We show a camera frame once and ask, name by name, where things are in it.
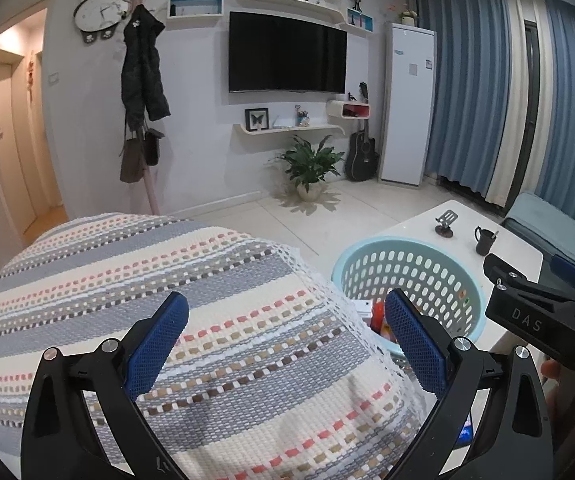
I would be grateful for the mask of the black mug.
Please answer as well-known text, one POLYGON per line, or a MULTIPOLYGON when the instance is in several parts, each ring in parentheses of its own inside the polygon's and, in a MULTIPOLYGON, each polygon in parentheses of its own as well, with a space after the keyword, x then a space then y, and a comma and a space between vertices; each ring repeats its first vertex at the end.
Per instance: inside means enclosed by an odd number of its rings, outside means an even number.
POLYGON ((474 231, 476 240, 475 252, 480 256, 487 256, 491 247, 493 247, 493 243, 497 240, 498 234, 498 231, 491 231, 478 226, 474 231))

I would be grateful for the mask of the black phone stand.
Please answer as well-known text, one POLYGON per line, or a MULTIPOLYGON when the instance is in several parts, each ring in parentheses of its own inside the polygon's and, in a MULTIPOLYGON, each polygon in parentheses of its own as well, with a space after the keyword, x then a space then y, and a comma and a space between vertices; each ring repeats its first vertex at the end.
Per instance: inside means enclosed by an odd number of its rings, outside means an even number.
POLYGON ((440 214, 436 218, 437 226, 435 226, 435 232, 444 238, 451 238, 453 236, 452 224, 458 219, 458 215, 452 209, 446 210, 443 214, 440 214))

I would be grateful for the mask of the blue curtain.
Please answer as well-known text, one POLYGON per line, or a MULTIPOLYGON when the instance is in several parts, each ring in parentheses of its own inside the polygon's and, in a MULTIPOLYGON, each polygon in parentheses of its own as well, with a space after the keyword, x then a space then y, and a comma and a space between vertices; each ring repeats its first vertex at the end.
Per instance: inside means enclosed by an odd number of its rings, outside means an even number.
POLYGON ((540 75, 519 190, 575 220, 575 6, 562 0, 410 0, 436 35, 434 117, 425 170, 509 206, 525 139, 526 21, 540 75))

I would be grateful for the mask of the white small box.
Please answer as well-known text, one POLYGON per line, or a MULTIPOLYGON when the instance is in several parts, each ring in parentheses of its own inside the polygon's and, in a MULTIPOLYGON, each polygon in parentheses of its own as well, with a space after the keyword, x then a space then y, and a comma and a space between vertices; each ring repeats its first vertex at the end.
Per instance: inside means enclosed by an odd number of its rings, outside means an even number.
POLYGON ((372 300, 353 300, 353 307, 355 307, 360 318, 372 318, 373 315, 373 301, 372 300))

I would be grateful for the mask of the black acoustic guitar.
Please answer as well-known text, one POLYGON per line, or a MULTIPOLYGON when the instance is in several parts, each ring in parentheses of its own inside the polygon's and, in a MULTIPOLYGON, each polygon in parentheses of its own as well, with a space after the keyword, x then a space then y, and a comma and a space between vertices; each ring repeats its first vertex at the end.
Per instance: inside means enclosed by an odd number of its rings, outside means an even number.
POLYGON ((345 173, 353 182, 363 182, 375 177, 379 168, 379 154, 376 153, 375 139, 370 136, 368 85, 362 81, 359 84, 361 102, 350 99, 344 105, 344 114, 359 122, 358 130, 350 134, 349 151, 346 157, 345 173))

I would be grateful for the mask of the striped woven cloth cover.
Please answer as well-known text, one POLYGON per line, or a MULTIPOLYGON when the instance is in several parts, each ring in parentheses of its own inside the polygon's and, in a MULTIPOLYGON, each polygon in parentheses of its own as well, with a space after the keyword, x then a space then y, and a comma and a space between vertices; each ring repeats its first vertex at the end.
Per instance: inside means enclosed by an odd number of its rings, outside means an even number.
POLYGON ((0 455, 18 460, 42 352, 88 352, 172 292, 188 325, 146 422, 193 479, 378 479, 429 409, 353 305, 296 249, 219 226, 101 214, 0 271, 0 455))

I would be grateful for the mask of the white standing air conditioner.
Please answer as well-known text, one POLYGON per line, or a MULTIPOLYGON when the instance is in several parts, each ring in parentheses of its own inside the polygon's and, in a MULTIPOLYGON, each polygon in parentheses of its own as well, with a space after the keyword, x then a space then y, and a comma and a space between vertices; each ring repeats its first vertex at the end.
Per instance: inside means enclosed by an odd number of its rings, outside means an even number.
POLYGON ((382 181, 421 184, 434 110, 435 56, 435 32, 387 26, 382 181))

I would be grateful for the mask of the brown hanging bag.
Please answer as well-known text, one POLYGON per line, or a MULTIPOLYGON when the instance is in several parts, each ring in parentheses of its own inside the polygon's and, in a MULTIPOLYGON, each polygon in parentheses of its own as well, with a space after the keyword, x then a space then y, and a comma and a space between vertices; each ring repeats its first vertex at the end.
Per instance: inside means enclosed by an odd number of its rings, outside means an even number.
POLYGON ((144 176, 145 158, 143 138, 139 132, 132 132, 124 137, 121 151, 120 181, 136 183, 144 176))

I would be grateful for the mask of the black jacket on rack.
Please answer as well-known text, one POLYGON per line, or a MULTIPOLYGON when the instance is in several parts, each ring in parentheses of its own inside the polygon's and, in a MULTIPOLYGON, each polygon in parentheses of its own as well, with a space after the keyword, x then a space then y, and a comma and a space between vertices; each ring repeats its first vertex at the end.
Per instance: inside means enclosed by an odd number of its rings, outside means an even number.
POLYGON ((152 122, 171 115, 161 80, 156 39, 165 25, 138 4, 124 28, 126 55, 121 69, 121 101, 131 131, 140 129, 148 116, 152 122))

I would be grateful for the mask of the pink coat rack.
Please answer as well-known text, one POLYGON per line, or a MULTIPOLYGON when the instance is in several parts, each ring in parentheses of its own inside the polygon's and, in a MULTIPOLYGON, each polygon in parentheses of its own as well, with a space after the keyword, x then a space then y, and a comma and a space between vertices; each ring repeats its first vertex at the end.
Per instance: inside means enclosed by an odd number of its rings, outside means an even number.
MULTIPOLYGON (((143 4, 143 6, 145 6, 145 0, 129 0, 129 1, 130 1, 130 9, 128 11, 128 18, 130 21, 131 14, 132 14, 134 8, 138 4, 143 4)), ((153 176, 152 176, 152 173, 150 172, 150 170, 153 167, 158 165, 158 162, 160 159, 160 140, 165 138, 165 134, 159 132, 156 129, 150 128, 151 122, 152 121, 150 120, 150 118, 148 118, 148 116, 145 116, 144 125, 136 131, 131 131, 127 125, 126 112, 124 112, 124 137, 130 136, 130 134, 132 132, 139 132, 142 134, 143 150, 144 150, 144 158, 145 158, 145 170, 144 170, 143 178, 138 182, 143 182, 145 185, 145 192, 146 192, 148 203, 150 204, 150 211, 152 211, 153 214, 158 214, 158 212, 159 212, 158 200, 157 200, 156 192, 155 192, 155 188, 154 188, 153 176)))

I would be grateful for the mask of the lower white wall shelf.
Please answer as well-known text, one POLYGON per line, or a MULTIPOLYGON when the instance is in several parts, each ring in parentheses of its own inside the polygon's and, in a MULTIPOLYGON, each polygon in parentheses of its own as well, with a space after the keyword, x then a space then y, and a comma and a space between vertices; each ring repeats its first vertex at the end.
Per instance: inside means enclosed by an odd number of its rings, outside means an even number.
POLYGON ((310 132, 328 132, 330 134, 338 134, 338 136, 345 136, 345 130, 343 127, 332 124, 320 124, 307 127, 278 127, 260 130, 248 130, 242 124, 234 124, 233 131, 240 134, 246 134, 246 136, 269 136, 269 134, 278 133, 290 133, 290 134, 301 134, 310 132))

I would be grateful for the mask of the white wall shelf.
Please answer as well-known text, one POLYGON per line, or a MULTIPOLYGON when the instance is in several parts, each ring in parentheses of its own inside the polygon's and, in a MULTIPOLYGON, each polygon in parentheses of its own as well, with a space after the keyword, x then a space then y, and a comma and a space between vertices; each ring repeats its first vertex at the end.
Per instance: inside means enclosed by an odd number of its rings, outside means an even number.
POLYGON ((248 130, 242 124, 234 124, 233 131, 240 134, 246 134, 246 136, 269 136, 269 134, 278 133, 290 133, 290 134, 301 134, 310 132, 328 132, 330 134, 338 134, 338 136, 345 136, 345 130, 343 127, 332 124, 320 124, 307 127, 278 127, 260 130, 248 130))
POLYGON ((336 8, 324 6, 320 3, 315 3, 309 0, 254 0, 264 3, 281 4, 281 6, 290 6, 293 9, 298 9, 301 12, 312 12, 324 16, 327 21, 333 24, 345 23, 345 16, 336 8))

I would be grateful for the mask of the butterfly picture frame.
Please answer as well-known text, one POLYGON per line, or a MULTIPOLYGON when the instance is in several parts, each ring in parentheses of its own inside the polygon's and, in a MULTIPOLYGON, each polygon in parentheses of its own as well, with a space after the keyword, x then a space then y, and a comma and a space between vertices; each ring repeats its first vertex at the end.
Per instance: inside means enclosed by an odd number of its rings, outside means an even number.
POLYGON ((269 128, 268 107, 248 108, 245 110, 245 129, 247 131, 263 131, 269 128))

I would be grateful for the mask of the black wall television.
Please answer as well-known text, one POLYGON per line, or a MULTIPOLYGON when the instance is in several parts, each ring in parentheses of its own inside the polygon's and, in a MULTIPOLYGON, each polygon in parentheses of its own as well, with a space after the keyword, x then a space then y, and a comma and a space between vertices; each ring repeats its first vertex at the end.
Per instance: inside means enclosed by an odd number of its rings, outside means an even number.
POLYGON ((232 11, 229 90, 343 94, 347 32, 296 18, 232 11))

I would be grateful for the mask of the panda wall clock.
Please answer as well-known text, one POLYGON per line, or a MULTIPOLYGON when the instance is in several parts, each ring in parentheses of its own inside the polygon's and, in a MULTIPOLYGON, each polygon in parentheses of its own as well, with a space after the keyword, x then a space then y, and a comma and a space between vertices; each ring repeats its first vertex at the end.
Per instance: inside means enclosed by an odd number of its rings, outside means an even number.
POLYGON ((110 39, 129 9, 129 0, 80 0, 74 9, 74 26, 84 44, 110 39))

